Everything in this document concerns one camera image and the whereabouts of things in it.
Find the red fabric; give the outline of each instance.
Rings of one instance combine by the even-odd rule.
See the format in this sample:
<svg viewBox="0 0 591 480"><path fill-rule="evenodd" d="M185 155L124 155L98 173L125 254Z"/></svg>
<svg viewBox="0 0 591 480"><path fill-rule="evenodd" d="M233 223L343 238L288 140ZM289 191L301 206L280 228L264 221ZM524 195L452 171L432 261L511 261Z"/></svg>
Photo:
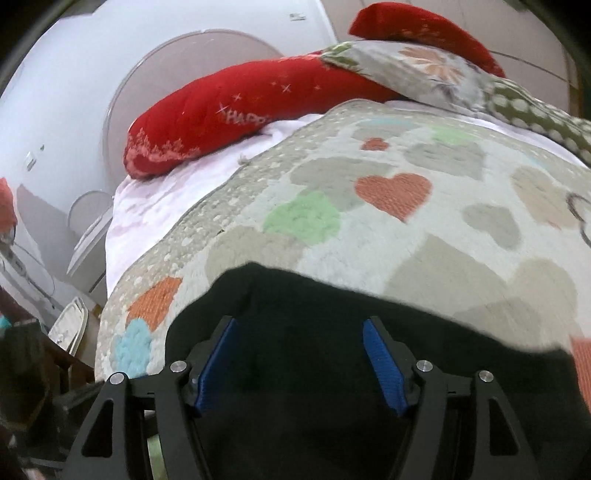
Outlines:
<svg viewBox="0 0 591 480"><path fill-rule="evenodd" d="M482 43L454 22L423 8L397 2L370 5L357 14L349 33L366 40L411 40L438 47L505 78L505 72Z"/></svg>
<svg viewBox="0 0 591 480"><path fill-rule="evenodd" d="M579 377L579 388L591 411L591 339L571 338L574 365Z"/></svg>
<svg viewBox="0 0 591 480"><path fill-rule="evenodd" d="M12 192L6 179L0 179L0 233L12 230L17 224L17 214L12 205Z"/></svg>
<svg viewBox="0 0 591 480"><path fill-rule="evenodd" d="M354 98L397 97L317 55L250 61L197 79L142 114L129 129L125 169L134 179L147 179L275 120L325 113Z"/></svg>

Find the pillow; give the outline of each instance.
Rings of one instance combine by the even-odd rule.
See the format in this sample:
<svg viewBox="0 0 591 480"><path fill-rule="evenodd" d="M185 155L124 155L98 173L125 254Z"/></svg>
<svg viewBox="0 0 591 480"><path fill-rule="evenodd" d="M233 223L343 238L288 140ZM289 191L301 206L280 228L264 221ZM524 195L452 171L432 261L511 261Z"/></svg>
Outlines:
<svg viewBox="0 0 591 480"><path fill-rule="evenodd" d="M12 192L6 179L0 179L0 235L8 233L17 224L17 215L14 213Z"/></svg>
<svg viewBox="0 0 591 480"><path fill-rule="evenodd" d="M560 108L535 98L508 79L491 77L484 88L489 114L516 127L544 135L568 148L591 167L591 121L571 116Z"/></svg>
<svg viewBox="0 0 591 480"><path fill-rule="evenodd" d="M367 40L406 40L442 48L498 77L505 72L477 39L454 22L429 10L397 2L383 2L361 10L351 35Z"/></svg>
<svg viewBox="0 0 591 480"><path fill-rule="evenodd" d="M462 57L416 43L344 42L321 58L411 100L469 116L485 110L483 90L494 78Z"/></svg>
<svg viewBox="0 0 591 480"><path fill-rule="evenodd" d="M134 179L171 171L263 125L325 113L347 100L398 95L318 55L250 61L199 78L160 100L130 127L125 169Z"/></svg>

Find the black fabric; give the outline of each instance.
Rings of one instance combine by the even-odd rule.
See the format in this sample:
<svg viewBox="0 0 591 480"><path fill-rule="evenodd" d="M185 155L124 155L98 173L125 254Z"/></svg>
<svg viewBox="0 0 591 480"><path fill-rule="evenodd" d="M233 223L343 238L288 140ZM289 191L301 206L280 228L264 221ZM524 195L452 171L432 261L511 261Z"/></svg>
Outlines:
<svg viewBox="0 0 591 480"><path fill-rule="evenodd" d="M248 264L225 272L176 318L166 361L186 358L227 314L243 341L219 408L198 420L215 480L387 478L408 425L385 405L363 350L370 315L446 373L493 372L542 478L591 478L581 471L591 416L565 351L516 351L403 304Z"/></svg>

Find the floral pillowcase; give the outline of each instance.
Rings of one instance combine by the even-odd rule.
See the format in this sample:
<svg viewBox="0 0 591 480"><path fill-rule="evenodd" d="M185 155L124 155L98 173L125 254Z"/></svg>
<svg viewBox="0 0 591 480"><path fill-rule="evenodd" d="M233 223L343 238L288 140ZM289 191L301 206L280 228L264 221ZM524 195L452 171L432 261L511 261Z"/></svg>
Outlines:
<svg viewBox="0 0 591 480"><path fill-rule="evenodd" d="M417 102L470 116L485 109L483 89L491 76L436 47L361 40L329 47L321 58Z"/></svg>

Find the white cabinet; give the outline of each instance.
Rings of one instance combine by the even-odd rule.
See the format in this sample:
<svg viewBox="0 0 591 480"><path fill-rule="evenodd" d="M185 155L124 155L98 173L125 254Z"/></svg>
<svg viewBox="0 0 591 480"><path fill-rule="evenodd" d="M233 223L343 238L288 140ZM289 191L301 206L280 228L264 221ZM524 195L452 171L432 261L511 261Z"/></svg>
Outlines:
<svg viewBox="0 0 591 480"><path fill-rule="evenodd" d="M459 4L465 19L461 26L491 52L525 60L566 80L562 45L532 12L518 12L504 0L412 0L417 1Z"/></svg>
<svg viewBox="0 0 591 480"><path fill-rule="evenodd" d="M359 13L365 8L362 0L322 0L326 15L335 31L337 40L358 40L357 37L349 35L349 27Z"/></svg>
<svg viewBox="0 0 591 480"><path fill-rule="evenodd" d="M363 3L365 4L366 7L372 5L372 4L378 4L383 2L384 0L363 0ZM397 3L399 4L409 4L411 1L410 0L398 0Z"/></svg>
<svg viewBox="0 0 591 480"><path fill-rule="evenodd" d="M493 55L503 67L507 78L526 87L533 96L569 111L569 85L551 73L503 55Z"/></svg>
<svg viewBox="0 0 591 480"><path fill-rule="evenodd" d="M466 30L466 19L459 0L410 0L408 3L441 15Z"/></svg>

